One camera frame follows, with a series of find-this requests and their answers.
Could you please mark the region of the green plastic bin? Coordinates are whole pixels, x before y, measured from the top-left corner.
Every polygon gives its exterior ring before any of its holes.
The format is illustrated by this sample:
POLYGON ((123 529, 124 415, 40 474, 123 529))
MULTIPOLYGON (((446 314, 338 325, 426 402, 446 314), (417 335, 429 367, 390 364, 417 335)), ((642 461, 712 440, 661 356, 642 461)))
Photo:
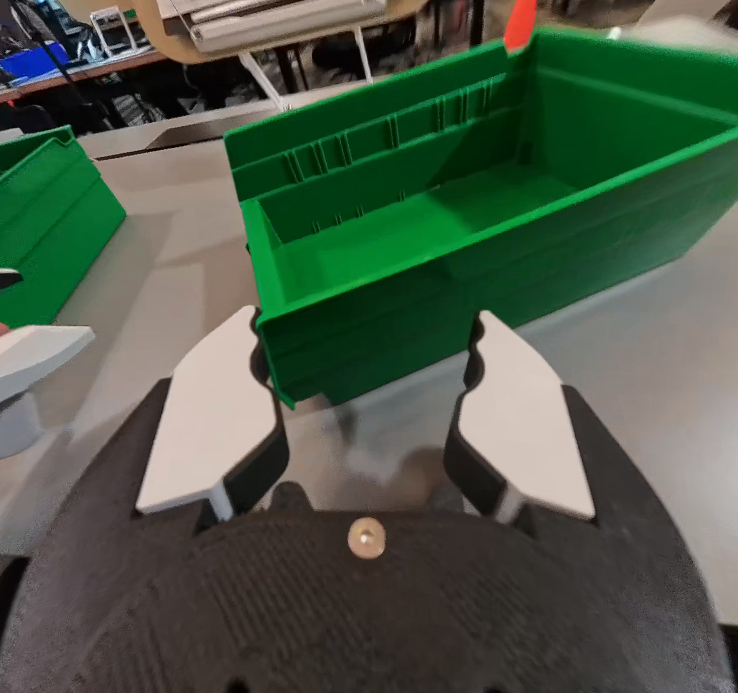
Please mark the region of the green plastic bin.
POLYGON ((126 211, 68 125, 2 143, 1 172, 1 321, 50 325, 126 211))
POLYGON ((736 203, 736 53, 541 28, 224 146, 272 386, 343 403, 685 255, 736 203))

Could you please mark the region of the small white stand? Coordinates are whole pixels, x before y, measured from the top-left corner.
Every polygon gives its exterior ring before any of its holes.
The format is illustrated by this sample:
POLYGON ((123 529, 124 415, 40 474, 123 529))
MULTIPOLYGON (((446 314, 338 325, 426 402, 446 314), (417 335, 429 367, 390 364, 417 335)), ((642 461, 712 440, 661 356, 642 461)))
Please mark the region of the small white stand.
POLYGON ((89 19, 100 47, 108 59, 130 57, 138 51, 139 47, 131 26, 117 5, 93 11, 89 14, 89 19))

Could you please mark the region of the red flat object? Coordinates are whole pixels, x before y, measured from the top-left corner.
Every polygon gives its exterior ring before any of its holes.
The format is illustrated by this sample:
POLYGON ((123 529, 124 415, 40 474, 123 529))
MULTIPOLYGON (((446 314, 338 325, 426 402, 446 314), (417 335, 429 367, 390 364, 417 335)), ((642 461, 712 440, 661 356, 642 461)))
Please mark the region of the red flat object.
POLYGON ((530 42, 536 21, 538 0, 515 0, 503 36, 508 55, 524 51, 530 42))

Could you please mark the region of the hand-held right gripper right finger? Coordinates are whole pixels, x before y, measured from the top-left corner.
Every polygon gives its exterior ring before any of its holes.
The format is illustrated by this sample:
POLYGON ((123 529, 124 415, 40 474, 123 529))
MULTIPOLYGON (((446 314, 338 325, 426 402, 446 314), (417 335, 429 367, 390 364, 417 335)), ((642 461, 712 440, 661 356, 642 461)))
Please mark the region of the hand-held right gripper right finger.
POLYGON ((489 310, 472 326, 444 469, 481 516, 513 524, 527 507, 590 522, 590 490, 562 380, 489 310))

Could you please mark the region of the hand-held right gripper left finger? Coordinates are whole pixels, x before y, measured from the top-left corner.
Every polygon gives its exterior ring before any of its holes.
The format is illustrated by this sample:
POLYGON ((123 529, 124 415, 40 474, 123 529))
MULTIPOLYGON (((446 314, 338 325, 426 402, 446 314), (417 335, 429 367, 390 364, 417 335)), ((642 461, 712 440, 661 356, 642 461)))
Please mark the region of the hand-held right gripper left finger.
POLYGON ((245 305, 174 368, 135 508, 208 502, 218 522, 258 504, 286 469, 281 409, 259 376, 258 310, 245 305))

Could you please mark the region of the blue plastic bin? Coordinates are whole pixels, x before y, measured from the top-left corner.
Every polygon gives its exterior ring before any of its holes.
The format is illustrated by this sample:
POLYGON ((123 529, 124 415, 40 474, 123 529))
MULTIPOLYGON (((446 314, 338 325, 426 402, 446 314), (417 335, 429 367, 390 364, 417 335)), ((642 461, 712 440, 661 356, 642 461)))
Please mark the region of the blue plastic bin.
POLYGON ((49 54, 40 46, 2 58, 1 68, 7 75, 13 76, 1 78, 2 88, 35 82, 58 70, 49 54))

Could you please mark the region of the white desk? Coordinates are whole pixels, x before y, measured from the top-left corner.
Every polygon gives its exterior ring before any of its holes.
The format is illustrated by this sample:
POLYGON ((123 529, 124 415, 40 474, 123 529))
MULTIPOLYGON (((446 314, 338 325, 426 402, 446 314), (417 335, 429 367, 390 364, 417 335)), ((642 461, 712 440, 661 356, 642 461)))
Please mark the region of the white desk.
MULTIPOLYGON (((257 304, 222 140, 143 152, 205 116, 90 135, 80 145, 127 213, 61 325, 95 340, 35 386, 49 433, 2 460, 2 553, 29 551, 70 486, 159 379, 242 306, 257 304)), ((683 258, 520 330, 641 469, 736 624, 736 207, 683 258)), ((286 480, 316 507, 419 506, 464 353, 336 409, 283 410, 286 480)))

